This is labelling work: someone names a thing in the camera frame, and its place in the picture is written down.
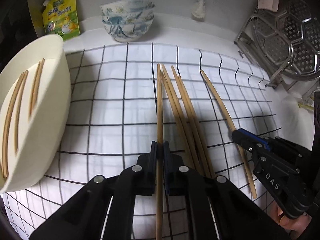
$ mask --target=das logo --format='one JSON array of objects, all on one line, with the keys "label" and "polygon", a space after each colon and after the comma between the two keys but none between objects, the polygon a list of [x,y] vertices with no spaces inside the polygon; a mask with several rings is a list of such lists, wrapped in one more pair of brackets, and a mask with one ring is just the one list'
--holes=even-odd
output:
[{"label": "das logo", "polygon": [[[270,174],[269,174],[269,173],[266,174],[266,179],[268,179],[268,180],[270,179]],[[274,182],[275,182],[275,179],[271,179],[271,180],[269,181],[269,183],[270,183],[271,185],[273,185]],[[274,188],[275,188],[275,189],[278,189],[279,186],[280,186],[280,185],[279,185],[278,183],[276,183],[276,185],[274,186]]]}]

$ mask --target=wooden chopstick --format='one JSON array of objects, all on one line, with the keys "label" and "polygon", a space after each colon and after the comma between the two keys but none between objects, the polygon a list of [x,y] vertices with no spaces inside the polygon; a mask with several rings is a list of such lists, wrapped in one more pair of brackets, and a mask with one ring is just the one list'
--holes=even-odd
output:
[{"label": "wooden chopstick", "polygon": [[22,102],[22,96],[24,87],[26,85],[26,80],[28,77],[29,71],[26,70],[23,74],[22,78],[22,84],[21,84],[21,92],[18,98],[18,105],[17,105],[17,112],[16,112],[16,119],[15,119],[15,126],[14,126],[14,153],[17,154],[18,151],[18,127],[19,127],[19,118],[20,118],[20,108],[21,108],[21,102]]},{"label": "wooden chopstick", "polygon": [[36,69],[35,76],[34,76],[34,78],[33,78],[33,83],[32,83],[32,88],[31,88],[31,94],[30,94],[30,100],[29,100],[29,118],[30,118],[31,113],[32,113],[33,94],[34,94],[34,92],[35,92],[36,78],[37,78],[37,76],[38,76],[38,72],[39,72],[40,65],[41,65],[41,62],[39,61],[38,67],[37,67],[37,69]]},{"label": "wooden chopstick", "polygon": [[30,103],[29,103],[29,118],[30,118],[32,111],[33,111],[33,108],[35,107],[37,100],[38,100],[40,78],[41,78],[42,69],[44,66],[44,61],[45,61],[44,58],[42,59],[41,62],[39,61],[38,67],[36,70],[36,74],[33,79],[32,90],[31,90],[31,95],[30,95]]},{"label": "wooden chopstick", "polygon": [[161,66],[162,66],[162,70],[163,70],[163,73],[164,73],[164,77],[165,77],[165,79],[167,81],[167,84],[169,86],[169,90],[170,90],[171,95],[173,97],[174,104],[175,104],[176,109],[178,111],[178,115],[179,115],[179,118],[181,120],[182,127],[183,127],[184,133],[185,133],[186,138],[187,138],[187,143],[189,145],[189,149],[190,149],[190,152],[191,152],[191,156],[192,156],[196,171],[198,171],[201,175],[204,175],[204,173],[202,171],[202,168],[200,166],[198,157],[197,157],[196,146],[195,146],[195,143],[193,141],[192,134],[191,134],[191,132],[189,130],[187,121],[186,121],[186,119],[184,117],[184,114],[183,114],[179,99],[178,99],[177,94],[176,94],[176,92],[174,90],[174,87],[172,85],[172,82],[170,80],[170,77],[168,75],[168,72],[167,72],[165,66],[163,64]]},{"label": "wooden chopstick", "polygon": [[9,176],[9,171],[8,171],[8,139],[9,139],[10,123],[11,123],[14,104],[16,102],[19,88],[21,86],[24,75],[25,75],[25,72],[21,73],[21,75],[16,83],[16,86],[13,90],[13,93],[12,93],[12,96],[10,99],[10,103],[8,106],[7,115],[6,115],[5,121],[4,121],[4,131],[3,131],[3,138],[2,138],[2,173],[3,173],[4,178],[7,178]]},{"label": "wooden chopstick", "polygon": [[191,130],[192,130],[193,136],[194,136],[195,141],[196,141],[196,146],[197,146],[197,148],[199,150],[200,159],[201,159],[201,162],[202,162],[202,166],[204,168],[204,174],[205,174],[206,177],[212,178],[212,175],[214,177],[215,174],[214,173],[211,174],[211,171],[209,170],[208,160],[207,160],[207,158],[205,156],[203,145],[201,143],[201,139],[200,139],[200,136],[199,136],[199,133],[198,133],[198,128],[197,128],[196,123],[195,123],[195,119],[197,120],[197,117],[196,117],[195,114],[193,115],[193,113],[191,111],[191,108],[193,108],[191,100],[190,100],[190,98],[188,96],[187,91],[185,89],[183,89],[183,87],[182,87],[183,86],[183,82],[182,82],[182,80],[180,80],[178,78],[178,75],[177,75],[174,67],[171,66],[171,69],[172,69],[174,78],[176,80],[176,83],[178,85],[178,89],[179,89],[180,95],[182,97],[182,101],[183,101],[184,107],[186,109],[186,112],[187,112],[187,115],[188,115],[188,119],[189,119],[190,124],[191,124]]},{"label": "wooden chopstick", "polygon": [[36,105],[37,100],[38,100],[40,78],[41,78],[41,74],[42,74],[44,61],[45,61],[45,59],[43,58],[41,63],[40,63],[40,66],[39,66],[39,71],[37,72],[37,75],[36,75],[35,90],[34,90],[34,93],[33,93],[33,96],[32,96],[32,110],[31,110],[31,113],[32,113],[33,109],[35,108],[35,105]]},{"label": "wooden chopstick", "polygon": [[207,142],[205,140],[205,137],[204,137],[204,134],[202,132],[202,127],[199,123],[199,120],[197,118],[197,115],[196,115],[196,111],[195,109],[193,108],[193,105],[192,105],[192,102],[191,102],[191,99],[188,95],[188,92],[187,92],[187,89],[186,87],[184,86],[184,83],[182,82],[182,79],[180,76],[178,76],[178,79],[181,83],[181,87],[184,91],[184,95],[186,96],[187,100],[188,100],[188,103],[189,103],[189,107],[190,107],[190,110],[191,110],[191,113],[192,113],[192,116],[193,116],[193,120],[195,122],[195,125],[196,125],[196,129],[197,129],[197,132],[199,134],[199,137],[200,137],[200,141],[201,141],[201,144],[202,144],[202,149],[204,151],[204,154],[205,154],[205,158],[207,159],[207,163],[208,163],[208,166],[209,166],[209,170],[210,170],[210,173],[211,173],[211,177],[212,178],[215,178],[216,175],[215,175],[215,172],[214,172],[214,169],[213,169],[213,166],[212,166],[212,162],[211,162],[211,159],[209,157],[209,152],[208,152],[208,145],[207,145]]},{"label": "wooden chopstick", "polygon": [[[227,119],[227,123],[228,123],[228,126],[231,130],[231,132],[233,132],[234,130],[236,130],[236,127],[230,117],[230,114],[226,108],[226,106],[224,105],[223,101],[221,100],[218,92],[216,91],[216,89],[214,88],[214,86],[212,85],[210,79],[207,77],[207,75],[205,74],[205,72],[201,69],[201,74],[203,76],[203,78],[205,79],[209,89],[211,90],[211,93],[214,95],[214,97],[216,98],[220,108],[221,108],[221,111],[223,112],[223,115],[225,116],[225,118]],[[253,177],[252,177],[252,172],[251,172],[251,169],[250,169],[250,166],[249,166],[249,162],[248,162],[248,158],[247,158],[247,155],[245,154],[243,148],[239,145],[237,145],[238,147],[238,150],[240,152],[240,155],[241,155],[241,158],[242,158],[242,161],[244,163],[244,169],[245,169],[245,172],[247,174],[247,178],[248,178],[248,181],[249,181],[249,186],[250,186],[250,190],[251,190],[251,193],[252,193],[252,197],[254,199],[257,198],[257,192],[256,192],[256,187],[254,185],[254,181],[253,181]]]},{"label": "wooden chopstick", "polygon": [[183,147],[184,147],[184,150],[185,150],[185,152],[187,154],[187,158],[188,158],[188,164],[190,165],[191,168],[194,169],[195,165],[193,163],[193,158],[192,158],[192,155],[191,155],[191,152],[190,152],[190,149],[189,149],[187,136],[186,136],[186,134],[184,132],[184,129],[183,129],[183,126],[182,126],[182,123],[181,123],[181,120],[180,120],[180,117],[179,117],[179,114],[178,114],[178,110],[177,110],[176,105],[174,103],[172,94],[171,94],[170,89],[169,89],[169,85],[167,84],[167,81],[166,81],[166,79],[164,77],[163,72],[161,72],[161,78],[162,78],[162,83],[164,84],[165,91],[167,92],[167,95],[168,95],[168,98],[169,98],[169,102],[170,102],[171,109],[172,109],[172,112],[173,112],[173,115],[174,115],[174,119],[175,119],[175,121],[177,123],[178,133],[180,134],[180,136],[182,138]]},{"label": "wooden chopstick", "polygon": [[162,240],[163,224],[163,103],[160,64],[157,65],[157,169],[156,169],[156,240]]}]

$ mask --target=white tablecloth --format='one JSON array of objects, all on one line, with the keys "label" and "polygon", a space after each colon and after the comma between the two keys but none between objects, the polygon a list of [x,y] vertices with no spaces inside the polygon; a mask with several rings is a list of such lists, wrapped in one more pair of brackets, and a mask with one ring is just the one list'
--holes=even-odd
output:
[{"label": "white tablecloth", "polygon": [[[203,127],[214,170],[252,199],[244,167],[226,121],[200,75],[202,68],[223,99],[236,127],[258,135],[281,136],[266,72],[213,52],[172,45],[134,43],[104,46],[67,55],[72,82],[70,113],[61,146],[43,179],[19,192],[4,194],[12,226],[23,239],[95,175],[115,176],[134,165],[156,140],[156,65],[179,71]],[[173,82],[178,96],[179,91]],[[164,140],[184,155],[164,92]],[[267,210],[272,198],[254,177]],[[154,239],[155,196],[137,196],[133,239]],[[165,239],[188,239],[183,197],[164,198]]]}]

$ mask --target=ceramic bowl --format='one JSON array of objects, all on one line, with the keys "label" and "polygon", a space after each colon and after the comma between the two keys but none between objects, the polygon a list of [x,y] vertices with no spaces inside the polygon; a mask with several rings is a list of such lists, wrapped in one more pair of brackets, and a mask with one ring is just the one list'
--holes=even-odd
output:
[{"label": "ceramic bowl", "polygon": [[[38,62],[45,59],[38,98],[29,117],[29,102]],[[0,153],[9,101],[21,73],[28,70],[21,97],[14,103],[8,137],[8,171],[0,172],[0,193],[22,190],[36,184],[49,168],[65,129],[70,105],[70,73],[63,39],[57,34],[43,36],[23,48],[0,74]],[[15,126],[19,113],[18,126]],[[18,150],[14,138],[17,127]]]},{"label": "ceramic bowl", "polygon": [[138,40],[145,34],[153,22],[153,19],[135,24],[109,24],[104,23],[104,28],[108,34],[119,42],[130,42]]},{"label": "ceramic bowl", "polygon": [[102,15],[102,19],[106,23],[110,24],[131,24],[140,23],[153,19],[154,9],[144,9],[139,12],[125,13],[120,15],[105,16]]},{"label": "ceramic bowl", "polygon": [[103,16],[116,16],[153,8],[153,0],[120,0],[100,5]]}]

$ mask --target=yellow packaging bag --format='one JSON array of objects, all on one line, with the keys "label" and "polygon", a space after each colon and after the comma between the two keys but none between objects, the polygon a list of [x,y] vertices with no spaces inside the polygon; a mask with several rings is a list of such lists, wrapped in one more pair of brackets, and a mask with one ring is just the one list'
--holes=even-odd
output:
[{"label": "yellow packaging bag", "polygon": [[59,34],[64,41],[80,34],[76,0],[51,0],[42,18],[46,34]]}]

